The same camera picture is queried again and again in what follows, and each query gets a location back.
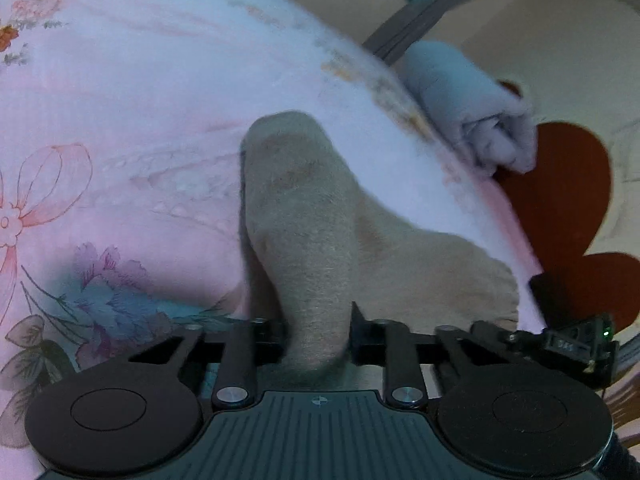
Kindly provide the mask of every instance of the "beige fabric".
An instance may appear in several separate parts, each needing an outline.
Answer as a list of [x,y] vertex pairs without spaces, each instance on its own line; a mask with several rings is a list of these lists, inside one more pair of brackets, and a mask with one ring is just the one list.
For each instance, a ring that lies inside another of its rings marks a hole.
[[[369,319],[398,320],[423,333],[516,318],[516,281],[503,263],[461,237],[415,228],[385,210],[360,189],[311,117],[261,118],[244,150],[244,219],[255,251],[249,271],[260,274],[257,257],[292,334],[286,357],[264,370],[263,381],[349,387],[352,301]],[[253,312],[273,315],[265,280],[253,282]]]

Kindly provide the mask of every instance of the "crosshair logo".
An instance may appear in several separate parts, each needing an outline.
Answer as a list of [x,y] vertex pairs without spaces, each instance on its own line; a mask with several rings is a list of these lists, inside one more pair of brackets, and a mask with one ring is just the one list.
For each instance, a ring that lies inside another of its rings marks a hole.
[[327,399],[326,397],[323,397],[323,396],[317,396],[317,397],[314,397],[313,399],[311,399],[311,402],[314,403],[316,406],[320,407],[320,406],[324,406],[326,403],[328,403],[329,399]]

